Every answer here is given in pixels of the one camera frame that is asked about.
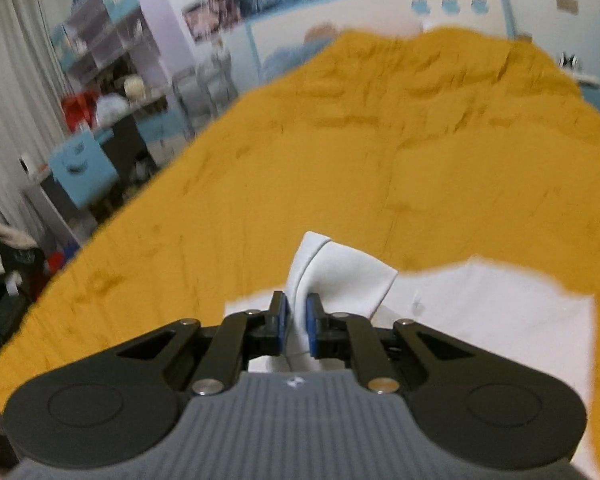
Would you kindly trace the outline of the white t-shirt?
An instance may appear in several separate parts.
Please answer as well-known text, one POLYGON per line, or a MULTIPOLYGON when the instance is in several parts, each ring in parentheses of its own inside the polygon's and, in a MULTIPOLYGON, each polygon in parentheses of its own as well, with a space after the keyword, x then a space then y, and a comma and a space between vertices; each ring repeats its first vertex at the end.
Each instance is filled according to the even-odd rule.
POLYGON ((360 248, 305 232, 290 261, 276 257, 286 280, 291 347, 257 358, 256 373, 317 370, 310 358, 302 300, 320 295, 325 310, 365 316, 388 328, 409 318, 441 333, 552 375, 593 401, 596 303, 549 275, 471 256, 425 271, 399 271, 360 248))

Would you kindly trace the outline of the mustard yellow bed cover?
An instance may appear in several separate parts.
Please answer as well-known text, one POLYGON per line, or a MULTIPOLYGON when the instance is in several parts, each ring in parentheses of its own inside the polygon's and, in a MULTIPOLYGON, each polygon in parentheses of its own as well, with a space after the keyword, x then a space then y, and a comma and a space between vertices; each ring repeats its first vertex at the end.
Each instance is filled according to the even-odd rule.
POLYGON ((438 28, 344 32, 244 94, 102 226, 0 351, 0 411, 27 379, 279 285, 304 233, 401 271, 481 256, 596 305, 600 112, 533 44, 438 28))

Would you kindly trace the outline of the desk with blue drawers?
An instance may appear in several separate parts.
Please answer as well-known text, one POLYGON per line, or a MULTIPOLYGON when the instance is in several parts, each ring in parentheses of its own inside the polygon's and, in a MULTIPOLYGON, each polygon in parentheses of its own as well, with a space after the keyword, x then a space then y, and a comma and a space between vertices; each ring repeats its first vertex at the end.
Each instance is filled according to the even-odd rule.
POLYGON ((106 195, 85 209, 76 208, 54 179, 48 161, 23 190, 44 228, 60 246, 84 245, 100 224, 180 154, 188 140, 183 113, 170 91, 128 106, 107 125, 78 132, 82 130, 91 131, 118 172, 117 182, 106 195))

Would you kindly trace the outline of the blue smiley chair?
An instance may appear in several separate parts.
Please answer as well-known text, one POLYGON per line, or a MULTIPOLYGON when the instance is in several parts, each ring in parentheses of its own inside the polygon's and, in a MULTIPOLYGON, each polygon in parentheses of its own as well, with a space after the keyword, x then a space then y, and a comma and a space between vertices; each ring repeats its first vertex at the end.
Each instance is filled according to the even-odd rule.
POLYGON ((118 180, 116 168, 88 130, 74 134, 54 151, 48 166, 79 209, 100 200, 118 180))

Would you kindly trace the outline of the grey metal rack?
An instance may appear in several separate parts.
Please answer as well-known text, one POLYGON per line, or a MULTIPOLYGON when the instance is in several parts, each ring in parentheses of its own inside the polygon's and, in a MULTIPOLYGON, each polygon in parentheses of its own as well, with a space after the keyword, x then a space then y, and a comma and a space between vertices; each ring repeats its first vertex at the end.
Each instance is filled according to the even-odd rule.
POLYGON ((232 58, 220 38, 212 42, 208 58, 172 77, 172 90, 191 139, 233 104, 238 90, 232 77, 232 58))

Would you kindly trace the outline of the red bag on desk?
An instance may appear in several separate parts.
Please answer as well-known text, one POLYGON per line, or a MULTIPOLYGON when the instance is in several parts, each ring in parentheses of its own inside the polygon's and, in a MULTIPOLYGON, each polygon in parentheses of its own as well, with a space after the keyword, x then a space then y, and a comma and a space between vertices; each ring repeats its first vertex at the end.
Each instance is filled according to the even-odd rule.
POLYGON ((81 126, 91 128, 95 125, 98 98, 99 94, 96 91, 88 90, 61 99, 65 122, 71 132, 78 131, 81 126))

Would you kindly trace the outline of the blue pillow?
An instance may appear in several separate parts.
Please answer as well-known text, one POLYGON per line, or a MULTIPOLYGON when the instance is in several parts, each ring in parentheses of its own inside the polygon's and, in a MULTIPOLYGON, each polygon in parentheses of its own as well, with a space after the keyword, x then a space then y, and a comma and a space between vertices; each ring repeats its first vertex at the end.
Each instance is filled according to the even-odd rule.
POLYGON ((295 70, 324 50, 338 35, 339 29, 331 22, 312 26, 304 34, 302 44, 278 48, 265 59, 261 67, 262 80, 271 82, 295 70))

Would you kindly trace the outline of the white curtain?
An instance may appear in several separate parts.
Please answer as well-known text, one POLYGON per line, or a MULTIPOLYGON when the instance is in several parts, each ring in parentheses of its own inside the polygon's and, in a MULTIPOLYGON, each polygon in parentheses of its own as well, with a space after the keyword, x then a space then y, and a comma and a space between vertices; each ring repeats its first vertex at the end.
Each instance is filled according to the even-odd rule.
POLYGON ((42 223, 22 195, 20 157, 35 166, 65 140, 60 100, 69 93, 41 0, 0 0, 0 219, 31 234, 42 223))

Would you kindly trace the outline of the white blue headboard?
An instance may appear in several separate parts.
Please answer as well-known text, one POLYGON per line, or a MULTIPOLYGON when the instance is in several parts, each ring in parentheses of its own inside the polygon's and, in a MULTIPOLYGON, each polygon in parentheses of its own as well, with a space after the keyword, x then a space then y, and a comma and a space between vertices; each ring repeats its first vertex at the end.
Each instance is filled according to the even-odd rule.
POLYGON ((460 27, 513 38, 508 0, 318 0, 302 3, 246 25, 259 78, 278 48, 302 44, 314 25, 331 22, 339 33, 355 29, 389 38, 410 38, 437 27, 460 27))

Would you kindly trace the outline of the white bedside table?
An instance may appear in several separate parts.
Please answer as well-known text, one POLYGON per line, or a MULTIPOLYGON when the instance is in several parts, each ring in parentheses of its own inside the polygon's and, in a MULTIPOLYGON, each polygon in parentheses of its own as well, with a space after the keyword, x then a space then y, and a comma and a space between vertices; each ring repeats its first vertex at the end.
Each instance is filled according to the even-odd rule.
POLYGON ((562 52, 557 57, 558 67, 572 78, 579 86, 585 88, 600 88, 600 78, 585 73, 581 59, 575 54, 562 52))

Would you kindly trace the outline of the wall shelf unit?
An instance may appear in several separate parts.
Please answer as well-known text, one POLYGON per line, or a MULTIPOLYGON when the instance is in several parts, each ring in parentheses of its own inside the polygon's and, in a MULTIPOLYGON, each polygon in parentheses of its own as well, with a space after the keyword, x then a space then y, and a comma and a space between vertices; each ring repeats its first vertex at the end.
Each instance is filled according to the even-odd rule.
POLYGON ((54 53, 73 90, 121 88, 140 75, 160 84, 160 52, 140 0, 73 0, 71 13, 50 33, 54 53))

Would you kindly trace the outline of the beige wall switch plate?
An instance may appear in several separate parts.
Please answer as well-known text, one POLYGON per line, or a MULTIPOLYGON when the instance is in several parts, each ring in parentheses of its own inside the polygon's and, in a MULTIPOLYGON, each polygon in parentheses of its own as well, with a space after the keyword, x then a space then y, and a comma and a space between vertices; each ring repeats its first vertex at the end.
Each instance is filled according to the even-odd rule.
POLYGON ((572 15, 579 14, 579 0, 556 0, 556 9, 572 15))

